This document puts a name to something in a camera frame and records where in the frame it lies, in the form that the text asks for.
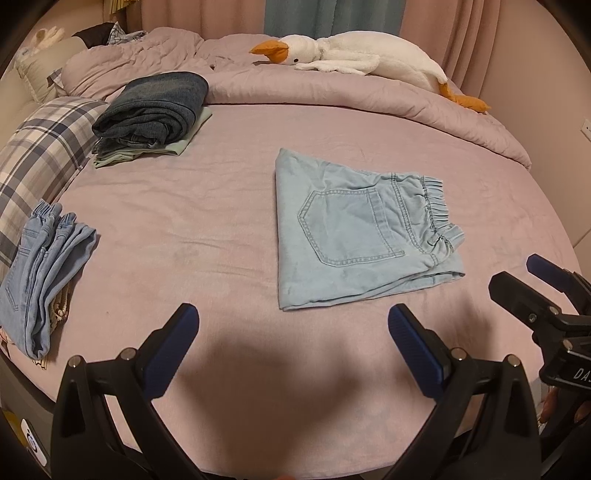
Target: black cloth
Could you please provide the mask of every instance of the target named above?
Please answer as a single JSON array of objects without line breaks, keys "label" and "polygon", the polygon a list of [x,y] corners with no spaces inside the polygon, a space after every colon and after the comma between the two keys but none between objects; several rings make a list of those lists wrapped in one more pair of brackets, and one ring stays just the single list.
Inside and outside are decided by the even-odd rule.
[{"label": "black cloth", "polygon": [[160,73],[129,82],[92,126],[100,139],[93,151],[161,148],[180,140],[199,117],[208,90],[207,80],[192,72]]},{"label": "black cloth", "polygon": [[98,45],[107,45],[109,35],[115,24],[112,22],[101,23],[94,27],[85,28],[72,35],[72,37],[80,37],[86,45],[86,48],[96,47]]}]

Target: orange beak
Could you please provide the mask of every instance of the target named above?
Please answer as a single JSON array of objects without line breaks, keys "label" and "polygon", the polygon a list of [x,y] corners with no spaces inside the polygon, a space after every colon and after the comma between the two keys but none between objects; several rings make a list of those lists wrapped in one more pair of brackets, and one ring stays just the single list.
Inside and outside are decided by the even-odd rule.
[{"label": "orange beak", "polygon": [[256,47],[251,49],[251,53],[255,55],[264,55],[273,63],[281,63],[285,61],[289,55],[290,48],[287,43],[277,40],[267,40],[259,43]]}]

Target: beige fabric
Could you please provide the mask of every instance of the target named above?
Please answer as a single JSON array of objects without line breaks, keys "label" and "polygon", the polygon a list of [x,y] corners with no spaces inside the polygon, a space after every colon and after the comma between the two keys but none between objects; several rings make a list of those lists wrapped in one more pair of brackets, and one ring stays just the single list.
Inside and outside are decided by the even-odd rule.
[{"label": "beige fabric", "polygon": [[31,115],[39,104],[33,99],[16,70],[8,72],[0,80],[0,150],[17,127]]},{"label": "beige fabric", "polygon": [[83,50],[86,50],[86,46],[81,38],[65,38],[55,45],[18,62],[15,68],[33,99],[38,103],[45,103],[57,98],[55,86],[48,86],[47,84],[47,76],[62,68],[69,58]]},{"label": "beige fabric", "polygon": [[265,0],[141,1],[141,25],[147,31],[176,27],[203,38],[221,38],[232,33],[262,33],[264,19]]},{"label": "beige fabric", "polygon": [[478,96],[500,5],[501,0],[407,0],[400,36],[426,51],[467,95]]}]

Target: wrinkled fabric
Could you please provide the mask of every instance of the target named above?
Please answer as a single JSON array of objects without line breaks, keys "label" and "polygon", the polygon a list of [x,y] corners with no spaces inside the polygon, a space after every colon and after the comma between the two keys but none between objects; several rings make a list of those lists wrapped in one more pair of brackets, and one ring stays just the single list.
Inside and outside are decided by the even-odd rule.
[{"label": "wrinkled fabric", "polygon": [[279,307],[373,299],[464,276],[440,180],[356,171],[281,149]]}]

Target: metal screw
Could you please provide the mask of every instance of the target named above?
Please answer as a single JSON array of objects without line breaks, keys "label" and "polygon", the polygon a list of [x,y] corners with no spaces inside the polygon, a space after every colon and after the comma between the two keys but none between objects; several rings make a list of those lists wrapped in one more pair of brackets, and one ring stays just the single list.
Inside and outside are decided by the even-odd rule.
[{"label": "metal screw", "polygon": [[521,360],[519,360],[519,358],[512,353],[507,355],[507,361],[512,367],[518,367],[521,365]]},{"label": "metal screw", "polygon": [[137,353],[137,350],[135,348],[127,347],[127,348],[123,349],[123,351],[119,354],[119,356],[123,360],[131,360],[133,357],[135,357],[136,353]]},{"label": "metal screw", "polygon": [[463,348],[455,347],[452,349],[452,357],[456,360],[462,361],[467,358],[468,354]]},{"label": "metal screw", "polygon": [[72,368],[76,368],[80,365],[80,362],[82,362],[82,357],[80,355],[74,355],[68,360],[68,365]]}]

